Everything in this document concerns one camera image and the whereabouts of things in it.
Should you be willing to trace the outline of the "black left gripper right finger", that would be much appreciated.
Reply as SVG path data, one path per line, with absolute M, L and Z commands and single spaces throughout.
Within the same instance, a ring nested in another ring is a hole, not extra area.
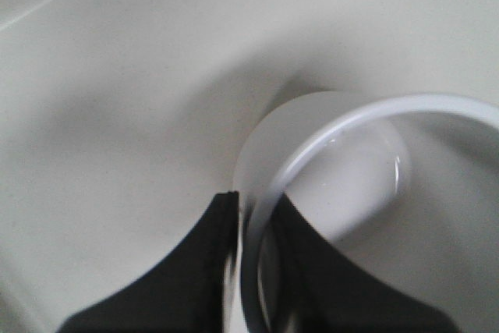
M 443 311 L 398 291 L 336 250 L 287 196 L 271 216 L 278 291 L 272 332 L 458 332 Z

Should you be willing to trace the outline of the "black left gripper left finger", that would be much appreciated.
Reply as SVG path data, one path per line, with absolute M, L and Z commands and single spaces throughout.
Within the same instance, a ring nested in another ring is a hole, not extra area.
M 175 249 L 135 282 L 69 317 L 61 332 L 223 332 L 232 301 L 239 195 L 217 193 Z

